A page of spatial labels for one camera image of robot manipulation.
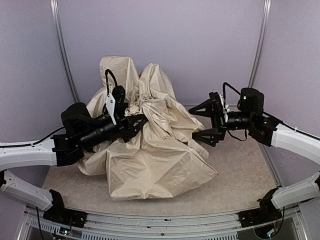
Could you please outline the beige folding umbrella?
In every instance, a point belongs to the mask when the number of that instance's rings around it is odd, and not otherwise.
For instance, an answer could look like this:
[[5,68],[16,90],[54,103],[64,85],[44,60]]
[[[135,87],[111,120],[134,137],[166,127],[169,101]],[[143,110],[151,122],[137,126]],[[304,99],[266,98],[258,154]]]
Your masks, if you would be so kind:
[[172,83],[158,64],[138,73],[129,56],[104,56],[99,63],[103,87],[87,109],[102,113],[107,88],[121,85],[129,106],[127,116],[144,114],[148,122],[129,142],[96,145],[77,162],[87,176],[105,175],[113,200],[167,199],[200,187],[217,175],[208,152],[192,138],[204,129],[177,101]]

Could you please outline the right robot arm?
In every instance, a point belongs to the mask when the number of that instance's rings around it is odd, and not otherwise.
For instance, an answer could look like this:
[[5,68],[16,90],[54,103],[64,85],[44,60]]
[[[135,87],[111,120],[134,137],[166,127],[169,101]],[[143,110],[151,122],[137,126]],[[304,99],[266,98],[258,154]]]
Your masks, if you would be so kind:
[[[244,130],[245,137],[251,137],[267,147],[275,147],[320,163],[320,139],[310,133],[289,126],[282,120],[264,111],[265,96],[257,89],[245,87],[236,92],[239,95],[237,111],[231,111],[226,104],[226,93],[209,93],[209,98],[189,109],[196,116],[210,118],[211,128],[194,132],[192,138],[215,147],[231,131]],[[263,216],[280,217],[280,209],[289,205],[309,201],[320,196],[320,174],[301,180],[287,187],[270,190],[259,199],[259,210]]]

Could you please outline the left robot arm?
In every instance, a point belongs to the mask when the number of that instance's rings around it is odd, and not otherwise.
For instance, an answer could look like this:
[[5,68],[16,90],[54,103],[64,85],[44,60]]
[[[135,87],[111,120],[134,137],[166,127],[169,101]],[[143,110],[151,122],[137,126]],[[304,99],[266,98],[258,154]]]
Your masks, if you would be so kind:
[[144,114],[125,116],[125,107],[116,108],[112,116],[91,117],[83,102],[74,103],[62,114],[64,134],[56,131],[36,142],[23,142],[0,147],[0,190],[29,203],[46,213],[63,213],[65,204],[61,194],[32,185],[10,169],[29,166],[74,165],[105,141],[122,139],[127,143],[148,121]]

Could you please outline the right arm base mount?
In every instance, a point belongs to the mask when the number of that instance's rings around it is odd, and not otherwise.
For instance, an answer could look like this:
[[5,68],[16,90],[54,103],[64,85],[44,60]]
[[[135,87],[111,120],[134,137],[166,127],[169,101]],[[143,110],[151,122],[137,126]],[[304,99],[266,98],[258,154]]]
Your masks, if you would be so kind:
[[279,209],[269,211],[258,207],[250,210],[240,211],[238,213],[238,217],[241,227],[247,228],[279,220],[282,218],[282,212]]

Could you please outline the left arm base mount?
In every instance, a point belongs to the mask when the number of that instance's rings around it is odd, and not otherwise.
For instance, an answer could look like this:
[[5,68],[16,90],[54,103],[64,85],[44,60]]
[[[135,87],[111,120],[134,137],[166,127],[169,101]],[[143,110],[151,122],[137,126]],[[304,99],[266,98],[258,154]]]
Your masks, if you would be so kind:
[[83,228],[88,214],[84,211],[52,206],[43,213],[43,218],[62,225]]

